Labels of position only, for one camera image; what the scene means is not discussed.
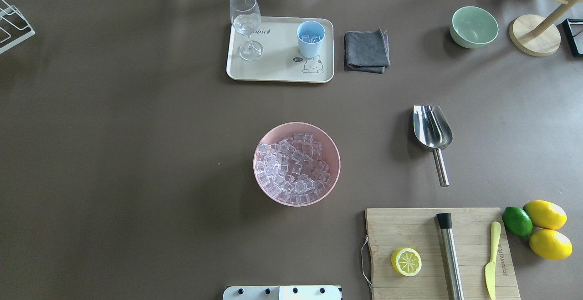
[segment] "mint green bowl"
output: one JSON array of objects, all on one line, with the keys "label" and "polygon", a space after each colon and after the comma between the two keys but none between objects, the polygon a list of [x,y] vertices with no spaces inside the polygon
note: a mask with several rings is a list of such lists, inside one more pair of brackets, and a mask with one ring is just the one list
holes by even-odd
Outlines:
[{"label": "mint green bowl", "polygon": [[451,18],[450,34],[460,46],[477,49],[496,39],[498,22],[483,8],[462,7]]}]

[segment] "wine glass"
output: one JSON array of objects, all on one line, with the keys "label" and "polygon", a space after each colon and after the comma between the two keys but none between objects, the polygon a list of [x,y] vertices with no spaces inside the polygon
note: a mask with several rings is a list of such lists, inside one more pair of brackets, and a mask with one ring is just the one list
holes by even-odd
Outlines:
[{"label": "wine glass", "polygon": [[239,54],[247,61],[257,60],[263,54],[263,46],[251,40],[251,34],[259,29],[261,13],[257,0],[230,0],[231,23],[239,34],[247,36],[247,41],[239,48]]}]

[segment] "lime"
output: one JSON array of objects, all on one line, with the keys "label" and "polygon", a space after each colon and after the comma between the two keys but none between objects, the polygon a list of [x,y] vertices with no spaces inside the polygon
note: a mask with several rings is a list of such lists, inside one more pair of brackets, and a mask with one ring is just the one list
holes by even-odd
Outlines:
[{"label": "lime", "polygon": [[512,234],[526,238],[532,233],[532,221],[526,211],[518,207],[506,207],[502,214],[504,226]]},{"label": "lime", "polygon": [[524,205],[524,210],[531,217],[532,223],[541,228],[559,229],[567,221],[565,211],[552,202],[531,201]]},{"label": "lime", "polygon": [[569,238],[552,229],[535,231],[528,244],[535,254],[545,259],[561,260],[573,252],[573,245]]},{"label": "lime", "polygon": [[421,271],[421,256],[411,248],[399,248],[391,254],[391,264],[399,274],[415,276]]}]

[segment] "wine glass stem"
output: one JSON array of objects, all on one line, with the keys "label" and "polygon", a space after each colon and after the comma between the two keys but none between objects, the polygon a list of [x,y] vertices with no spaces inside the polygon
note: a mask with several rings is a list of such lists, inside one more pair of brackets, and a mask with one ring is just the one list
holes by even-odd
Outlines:
[{"label": "wine glass stem", "polygon": [[251,41],[251,35],[247,35],[247,41],[248,41],[247,46],[249,47],[250,50],[252,50],[254,46],[253,46],[253,43]]}]

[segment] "pink bowl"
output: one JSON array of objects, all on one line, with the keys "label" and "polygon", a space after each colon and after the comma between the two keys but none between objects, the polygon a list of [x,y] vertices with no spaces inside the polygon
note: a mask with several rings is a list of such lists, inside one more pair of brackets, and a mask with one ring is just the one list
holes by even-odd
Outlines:
[{"label": "pink bowl", "polygon": [[270,197],[273,201],[275,201],[277,203],[281,203],[283,205],[289,205],[290,207],[305,207],[306,205],[314,204],[314,203],[322,200],[323,198],[326,198],[326,196],[332,191],[332,189],[336,185],[336,182],[338,181],[338,176],[340,175],[340,153],[338,152],[338,148],[336,147],[336,144],[330,138],[330,136],[328,134],[326,134],[326,132],[324,132],[320,128],[317,128],[316,126],[308,124],[308,123],[294,122],[294,123],[281,124],[281,125],[275,127],[274,129],[271,129],[269,132],[267,132],[267,134],[265,134],[265,136],[263,136],[263,138],[261,138],[260,143],[262,142],[262,143],[266,143],[266,144],[273,144],[273,143],[276,143],[276,142],[283,140],[283,138],[285,138],[285,137],[293,136],[294,132],[308,132],[308,133],[314,135],[314,141],[322,143],[322,160],[326,161],[326,163],[330,167],[330,169],[328,171],[330,173],[330,184],[327,187],[327,191],[324,194],[322,194],[316,200],[314,200],[310,203],[306,203],[306,204],[285,203],[285,202],[282,202],[281,200],[274,198],[261,185],[259,179],[257,178],[257,171],[256,171],[257,150],[253,153],[253,172],[254,172],[254,175],[256,177],[257,184],[259,185],[261,190],[268,197]]}]

